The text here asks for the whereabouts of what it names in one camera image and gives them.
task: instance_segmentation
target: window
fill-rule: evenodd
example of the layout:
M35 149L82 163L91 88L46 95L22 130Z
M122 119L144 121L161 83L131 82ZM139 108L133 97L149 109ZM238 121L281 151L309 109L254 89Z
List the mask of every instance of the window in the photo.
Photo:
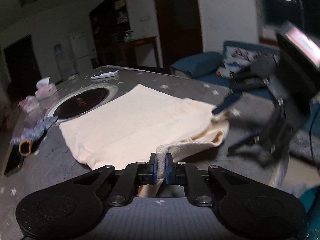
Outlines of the window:
M320 38L320 0L262 0L265 25L290 21L311 36Z

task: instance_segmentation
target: cream fabric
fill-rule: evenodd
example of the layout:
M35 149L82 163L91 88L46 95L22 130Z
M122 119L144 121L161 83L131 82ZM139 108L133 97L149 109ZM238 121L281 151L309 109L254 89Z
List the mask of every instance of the cream fabric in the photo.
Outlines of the cream fabric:
M93 170L107 164L119 170L129 163L148 162L155 150L164 170L162 155L168 150L176 161L221 144L229 125L226 120L212 121L214 107L139 84L59 127L73 157Z

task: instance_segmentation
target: brown door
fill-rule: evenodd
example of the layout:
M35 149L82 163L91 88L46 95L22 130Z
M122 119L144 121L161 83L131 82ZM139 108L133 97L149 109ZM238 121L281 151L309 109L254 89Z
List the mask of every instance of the brown door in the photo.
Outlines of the brown door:
M164 68L203 52L198 0L155 0Z
M4 56L11 78L11 93L13 98L33 96L36 83L41 79L31 35L15 42L4 49Z

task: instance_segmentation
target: wooden desk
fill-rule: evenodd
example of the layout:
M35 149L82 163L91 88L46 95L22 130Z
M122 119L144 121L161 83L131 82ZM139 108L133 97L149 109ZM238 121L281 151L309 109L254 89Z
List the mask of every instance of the wooden desk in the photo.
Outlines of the wooden desk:
M145 44L153 45L156 65L157 68L160 68L156 37L118 42L101 48L98 53L104 65L121 65L134 68L135 66L138 66L134 48ZM117 54L121 57L120 62L116 60Z

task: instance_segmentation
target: white refrigerator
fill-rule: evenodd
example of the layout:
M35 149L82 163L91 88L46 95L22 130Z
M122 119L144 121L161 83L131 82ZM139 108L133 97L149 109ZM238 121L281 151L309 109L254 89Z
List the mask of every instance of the white refrigerator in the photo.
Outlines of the white refrigerator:
M75 55L76 69L79 75L93 69L87 42L83 33L69 35L70 44Z

